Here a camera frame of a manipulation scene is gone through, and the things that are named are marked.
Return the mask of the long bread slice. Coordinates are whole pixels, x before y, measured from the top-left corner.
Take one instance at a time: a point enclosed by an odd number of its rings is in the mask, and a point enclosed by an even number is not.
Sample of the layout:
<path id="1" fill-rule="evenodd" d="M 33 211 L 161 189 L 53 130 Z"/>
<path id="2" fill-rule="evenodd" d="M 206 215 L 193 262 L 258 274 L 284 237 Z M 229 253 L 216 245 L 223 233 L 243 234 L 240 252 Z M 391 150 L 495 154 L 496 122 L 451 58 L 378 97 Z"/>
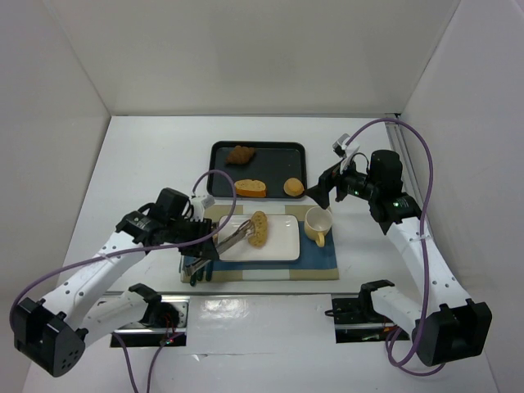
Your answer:
<path id="1" fill-rule="evenodd" d="M 248 242 L 255 248 L 263 247 L 268 239 L 269 222 L 266 214 L 256 211 L 251 216 L 252 230 L 248 236 Z"/>

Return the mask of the metal tongs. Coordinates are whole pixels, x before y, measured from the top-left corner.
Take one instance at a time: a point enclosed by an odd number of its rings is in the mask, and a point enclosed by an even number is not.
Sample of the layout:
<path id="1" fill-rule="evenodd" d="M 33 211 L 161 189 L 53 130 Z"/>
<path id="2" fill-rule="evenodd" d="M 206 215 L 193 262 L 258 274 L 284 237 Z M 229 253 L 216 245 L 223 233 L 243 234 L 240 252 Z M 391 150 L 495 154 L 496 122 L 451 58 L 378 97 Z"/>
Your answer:
<path id="1" fill-rule="evenodd" d="M 194 273 L 196 273 L 198 270 L 203 269 L 205 266 L 207 266 L 209 262 L 218 260 L 219 256 L 223 254 L 225 251 L 235 246 L 237 243 L 239 243 L 244 238 L 252 235 L 255 231 L 254 227 L 255 225 L 253 224 L 253 222 L 250 219 L 244 221 L 240 225 L 240 227 L 236 229 L 231 235 L 229 235 L 223 241 L 218 242 L 215 245 L 215 249 L 218 252 L 218 255 L 216 257 L 212 259 L 197 258 L 194 262 L 191 262 L 190 265 L 186 265 L 185 262 L 182 261 L 181 268 L 180 268 L 181 272 L 185 273 L 188 277 L 190 277 Z"/>

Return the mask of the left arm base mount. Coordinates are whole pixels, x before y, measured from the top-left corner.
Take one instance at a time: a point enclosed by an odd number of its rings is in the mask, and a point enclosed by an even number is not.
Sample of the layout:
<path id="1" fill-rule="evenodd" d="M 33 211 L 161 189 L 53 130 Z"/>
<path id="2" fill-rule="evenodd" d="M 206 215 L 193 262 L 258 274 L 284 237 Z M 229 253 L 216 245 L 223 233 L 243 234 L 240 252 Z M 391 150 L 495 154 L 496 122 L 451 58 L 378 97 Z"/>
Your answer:
<path id="1" fill-rule="evenodd" d="M 129 323 L 115 333 L 128 348 L 184 347 L 187 344 L 188 296 L 164 295 L 160 310 L 146 323 Z"/>

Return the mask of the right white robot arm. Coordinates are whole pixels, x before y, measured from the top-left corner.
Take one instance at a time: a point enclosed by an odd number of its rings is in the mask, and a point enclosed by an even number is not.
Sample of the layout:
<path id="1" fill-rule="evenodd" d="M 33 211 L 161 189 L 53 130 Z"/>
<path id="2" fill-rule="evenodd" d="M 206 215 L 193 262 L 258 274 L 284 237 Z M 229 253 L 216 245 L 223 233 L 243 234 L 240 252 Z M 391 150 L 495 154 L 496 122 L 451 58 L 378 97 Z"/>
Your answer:
<path id="1" fill-rule="evenodd" d="M 427 232 L 421 208 L 403 190 L 399 155 L 375 151 L 366 171 L 360 173 L 354 162 L 357 154 L 338 151 L 340 162 L 326 169 L 306 195 L 324 210 L 330 206 L 330 191 L 336 193 L 337 201 L 347 196 L 366 201 L 373 220 L 399 252 L 422 296 L 417 303 L 389 280 L 368 282 L 359 291 L 361 313 L 392 321 L 409 336 L 426 366 L 478 356 L 492 313 L 486 303 L 476 303 L 451 273 Z"/>

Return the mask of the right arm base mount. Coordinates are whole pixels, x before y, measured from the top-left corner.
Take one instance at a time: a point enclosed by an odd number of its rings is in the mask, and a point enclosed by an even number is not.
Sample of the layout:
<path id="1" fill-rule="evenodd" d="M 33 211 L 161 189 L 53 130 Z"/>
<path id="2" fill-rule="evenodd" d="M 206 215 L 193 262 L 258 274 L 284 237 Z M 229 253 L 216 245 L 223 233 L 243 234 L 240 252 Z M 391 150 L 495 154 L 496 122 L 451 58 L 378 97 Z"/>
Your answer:
<path id="1" fill-rule="evenodd" d="M 333 297 L 332 307 L 324 315 L 334 323 L 337 344 L 384 341 L 396 330 L 388 318 L 366 315 L 356 297 Z"/>

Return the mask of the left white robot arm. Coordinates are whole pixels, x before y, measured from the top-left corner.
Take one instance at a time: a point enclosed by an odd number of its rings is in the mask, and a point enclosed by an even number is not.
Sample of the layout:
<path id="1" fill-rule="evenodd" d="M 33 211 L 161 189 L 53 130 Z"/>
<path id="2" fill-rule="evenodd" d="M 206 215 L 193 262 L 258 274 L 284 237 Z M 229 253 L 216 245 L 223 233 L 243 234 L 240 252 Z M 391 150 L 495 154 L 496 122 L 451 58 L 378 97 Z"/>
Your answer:
<path id="1" fill-rule="evenodd" d="M 173 246 L 182 255 L 211 259 L 218 253 L 212 222 L 205 218 L 212 196 L 187 196 L 172 188 L 157 200 L 126 214 L 96 255 L 72 264 L 75 273 L 40 300 L 21 292 L 9 316 L 15 348 L 53 377 L 68 373 L 85 349 L 132 322 L 150 323 L 161 296 L 134 284 L 117 300 L 102 296 L 151 251 Z"/>

